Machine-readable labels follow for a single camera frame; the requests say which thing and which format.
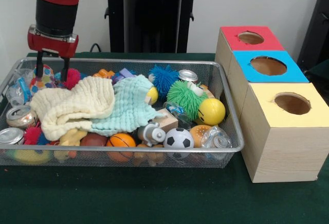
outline white wall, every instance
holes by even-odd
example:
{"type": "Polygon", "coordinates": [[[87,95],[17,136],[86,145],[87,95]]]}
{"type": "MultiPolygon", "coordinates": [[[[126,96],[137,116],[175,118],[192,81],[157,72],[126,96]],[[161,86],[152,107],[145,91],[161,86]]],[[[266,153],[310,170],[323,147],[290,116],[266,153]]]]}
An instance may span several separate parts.
{"type": "MultiPolygon", "coordinates": [[[[189,52],[215,52],[218,29],[227,25],[267,25],[296,60],[316,0],[194,0],[189,52]]],[[[109,50],[107,0],[80,0],[74,32],[78,51],[97,42],[109,50]]],[[[35,19],[35,0],[0,0],[0,81],[14,61],[30,50],[26,35],[35,19]]]]}

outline yellow smiley ball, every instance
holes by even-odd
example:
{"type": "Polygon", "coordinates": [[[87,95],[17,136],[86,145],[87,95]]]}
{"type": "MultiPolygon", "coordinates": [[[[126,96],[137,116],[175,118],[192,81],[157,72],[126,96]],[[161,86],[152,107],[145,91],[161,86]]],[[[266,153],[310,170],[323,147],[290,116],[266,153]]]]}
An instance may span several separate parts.
{"type": "Polygon", "coordinates": [[[205,99],[198,110],[198,116],[207,125],[218,125],[225,117],[225,107],[216,98],[205,99]]]}
{"type": "Polygon", "coordinates": [[[152,87],[147,93],[147,97],[151,97],[151,104],[153,105],[159,98],[158,90],[155,87],[152,87]]]}

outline clear plastic bottle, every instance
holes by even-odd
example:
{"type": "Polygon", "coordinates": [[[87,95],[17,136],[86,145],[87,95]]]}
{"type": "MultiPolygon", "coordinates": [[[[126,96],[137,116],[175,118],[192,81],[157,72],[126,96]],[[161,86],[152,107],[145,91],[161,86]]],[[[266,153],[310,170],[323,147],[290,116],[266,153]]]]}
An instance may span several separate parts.
{"type": "Polygon", "coordinates": [[[6,93],[6,97],[13,107],[30,101],[31,92],[28,86],[31,82],[32,74],[33,72],[30,69],[15,70],[13,74],[13,85],[8,88],[6,93]]]}
{"type": "Polygon", "coordinates": [[[173,102],[165,102],[163,107],[166,108],[178,120],[178,126],[190,130],[192,121],[181,106],[173,102]]]}
{"type": "Polygon", "coordinates": [[[231,139],[217,125],[205,132],[201,139],[201,145],[204,148],[232,148],[231,139]]]}

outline basketball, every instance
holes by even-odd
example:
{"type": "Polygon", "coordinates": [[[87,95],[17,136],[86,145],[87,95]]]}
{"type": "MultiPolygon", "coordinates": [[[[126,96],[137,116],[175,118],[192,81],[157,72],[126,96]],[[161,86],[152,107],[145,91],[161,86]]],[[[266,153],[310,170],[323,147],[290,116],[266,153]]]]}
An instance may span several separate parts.
{"type": "MultiPolygon", "coordinates": [[[[136,147],[135,140],[128,134],[118,133],[109,138],[106,146],[109,147],[136,147]]],[[[128,162],[133,156],[132,152],[107,152],[111,160],[116,162],[128,162]]]]}

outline stacked boxes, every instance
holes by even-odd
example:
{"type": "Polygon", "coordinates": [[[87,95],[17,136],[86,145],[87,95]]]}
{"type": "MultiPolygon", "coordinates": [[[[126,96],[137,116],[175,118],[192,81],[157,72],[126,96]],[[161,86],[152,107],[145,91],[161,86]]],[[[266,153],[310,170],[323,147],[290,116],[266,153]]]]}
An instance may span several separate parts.
{"type": "Polygon", "coordinates": [[[329,107],[267,27],[223,27],[222,64],[253,182],[316,180],[329,153],[329,107]]]}

